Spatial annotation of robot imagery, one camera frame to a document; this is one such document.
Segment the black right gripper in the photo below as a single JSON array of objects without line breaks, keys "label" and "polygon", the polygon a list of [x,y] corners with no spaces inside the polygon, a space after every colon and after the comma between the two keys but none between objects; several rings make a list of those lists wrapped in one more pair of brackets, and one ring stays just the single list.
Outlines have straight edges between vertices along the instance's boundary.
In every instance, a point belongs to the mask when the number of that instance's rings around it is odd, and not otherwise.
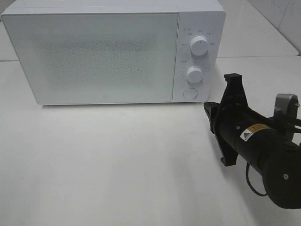
[{"label": "black right gripper", "polygon": [[242,75],[237,73],[225,74],[226,89],[220,103],[205,102],[204,110],[210,123],[210,130],[215,135],[222,153],[221,162],[224,166],[236,165],[238,153],[231,146],[231,135],[236,130],[230,113],[236,105],[248,106]]}]

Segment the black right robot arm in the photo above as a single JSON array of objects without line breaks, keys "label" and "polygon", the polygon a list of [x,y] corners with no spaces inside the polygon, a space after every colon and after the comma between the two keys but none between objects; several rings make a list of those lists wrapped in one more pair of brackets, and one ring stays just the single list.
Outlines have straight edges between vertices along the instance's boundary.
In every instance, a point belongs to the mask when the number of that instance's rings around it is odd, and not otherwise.
[{"label": "black right robot arm", "polygon": [[241,75],[224,77],[227,86],[221,101],[204,103],[221,162],[233,166],[241,156],[247,169],[261,175],[267,197],[281,208],[299,209],[301,146],[293,142],[294,134],[301,131],[298,97],[278,94],[274,113],[267,118],[248,106]]}]

